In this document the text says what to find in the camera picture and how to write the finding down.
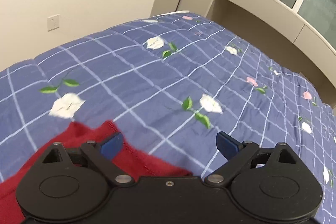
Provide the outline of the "beige built-in cabinet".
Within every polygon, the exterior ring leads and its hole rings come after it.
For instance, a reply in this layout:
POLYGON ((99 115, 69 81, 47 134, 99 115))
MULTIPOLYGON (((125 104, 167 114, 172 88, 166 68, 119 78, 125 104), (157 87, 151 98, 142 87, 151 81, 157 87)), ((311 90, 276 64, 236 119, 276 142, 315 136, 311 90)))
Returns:
POLYGON ((335 106, 335 49, 298 13, 279 0, 154 0, 152 15, 189 10, 258 47, 301 73, 323 102, 335 106))

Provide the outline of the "red long-sleeve sweater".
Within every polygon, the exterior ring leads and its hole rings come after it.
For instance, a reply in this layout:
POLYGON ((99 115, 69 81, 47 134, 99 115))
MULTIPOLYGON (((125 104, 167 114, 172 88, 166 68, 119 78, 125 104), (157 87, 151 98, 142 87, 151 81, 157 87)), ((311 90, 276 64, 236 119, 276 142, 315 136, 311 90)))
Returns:
POLYGON ((113 122, 72 122, 1 185, 1 223, 75 223, 120 186, 141 177, 188 177, 188 170, 132 147, 113 122))

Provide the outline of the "blue checked floral quilt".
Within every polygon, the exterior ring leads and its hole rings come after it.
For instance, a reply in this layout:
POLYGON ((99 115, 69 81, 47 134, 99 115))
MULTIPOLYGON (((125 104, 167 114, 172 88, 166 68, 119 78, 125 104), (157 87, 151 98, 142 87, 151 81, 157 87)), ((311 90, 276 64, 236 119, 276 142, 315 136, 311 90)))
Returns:
POLYGON ((225 159, 219 131, 285 142, 323 188, 335 223, 335 116, 305 77, 200 15, 140 19, 1 70, 1 180, 71 122, 113 121, 150 155, 205 177, 225 159))

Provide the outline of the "white wall socket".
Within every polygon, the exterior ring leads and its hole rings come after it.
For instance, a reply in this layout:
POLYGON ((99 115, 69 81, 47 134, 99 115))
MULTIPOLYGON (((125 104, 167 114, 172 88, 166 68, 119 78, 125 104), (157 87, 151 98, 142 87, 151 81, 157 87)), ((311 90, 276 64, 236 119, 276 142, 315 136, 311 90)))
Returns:
POLYGON ((47 18, 47 31, 53 31, 60 27, 60 15, 56 14, 47 18))

